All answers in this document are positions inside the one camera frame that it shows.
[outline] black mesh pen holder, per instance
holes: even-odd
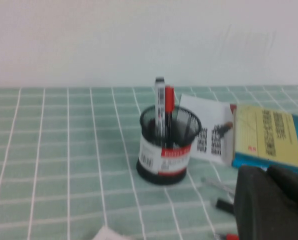
[[[180,182],[187,173],[191,145],[202,128],[199,118],[191,111],[175,106],[169,128],[166,127],[164,136],[160,136],[156,131],[153,105],[142,112],[140,124],[140,151],[136,166],[139,175],[158,185]]]

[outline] book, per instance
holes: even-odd
[[[233,167],[279,165],[298,173],[298,115],[237,105],[233,125]]]
[[[191,144],[190,156],[230,166],[236,105],[182,94],[179,106],[194,113],[201,122],[201,131]]]

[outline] red pen cap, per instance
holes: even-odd
[[[175,90],[172,86],[165,87],[165,112],[172,113],[175,109]]]

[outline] checkered tablecloth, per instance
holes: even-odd
[[[182,93],[298,114],[298,86],[176,87]],[[160,187],[136,171],[140,112],[152,87],[0,88],[0,240],[90,240],[108,225],[139,240],[211,240],[236,232],[216,210],[237,170],[191,159],[186,178]]]

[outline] red marker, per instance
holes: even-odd
[[[167,139],[167,148],[173,147],[173,141],[171,137],[171,129],[173,122],[173,111],[175,109],[175,90],[171,86],[165,87],[165,131]]]
[[[214,234],[215,240],[239,240],[239,237],[236,234]]]

